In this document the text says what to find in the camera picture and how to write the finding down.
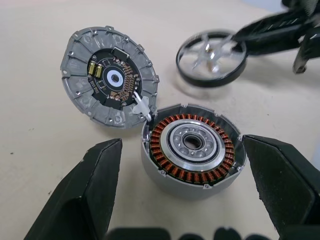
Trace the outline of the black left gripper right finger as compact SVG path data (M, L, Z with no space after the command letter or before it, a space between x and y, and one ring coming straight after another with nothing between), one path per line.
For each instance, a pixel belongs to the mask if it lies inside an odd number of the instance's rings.
M281 240L320 238L320 171L292 144L242 138L260 200Z

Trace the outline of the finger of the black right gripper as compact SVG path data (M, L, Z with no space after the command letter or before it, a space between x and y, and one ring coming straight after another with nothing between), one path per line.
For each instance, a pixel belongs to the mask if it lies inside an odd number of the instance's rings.
M297 49L306 32L318 27L320 13L307 15L302 9L288 9L259 19L240 29L232 40L234 49Z
M307 69L310 59L320 57L320 27L309 29L300 44L299 51L294 60L292 71L295 74L303 74Z

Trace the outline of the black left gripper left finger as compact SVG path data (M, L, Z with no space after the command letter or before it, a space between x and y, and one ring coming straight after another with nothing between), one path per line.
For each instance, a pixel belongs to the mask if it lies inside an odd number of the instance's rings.
M91 147L60 181L25 236L26 240L104 240L109 228L123 142Z

